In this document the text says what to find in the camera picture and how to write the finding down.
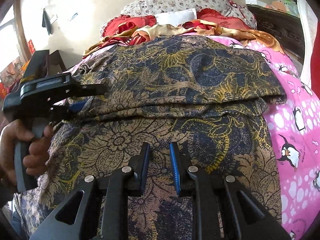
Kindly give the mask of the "person left hand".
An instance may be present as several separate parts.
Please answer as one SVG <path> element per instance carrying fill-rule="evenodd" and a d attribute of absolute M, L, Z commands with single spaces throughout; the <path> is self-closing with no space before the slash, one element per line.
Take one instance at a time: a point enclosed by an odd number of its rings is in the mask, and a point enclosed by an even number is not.
<path fill-rule="evenodd" d="M 52 136 L 53 128 L 50 125 L 44 128 L 40 139 L 36 139 L 21 120 L 5 126 L 1 132 L 1 177 L 17 185 L 16 172 L 20 172 L 21 167 L 33 177 L 44 174 Z"/>

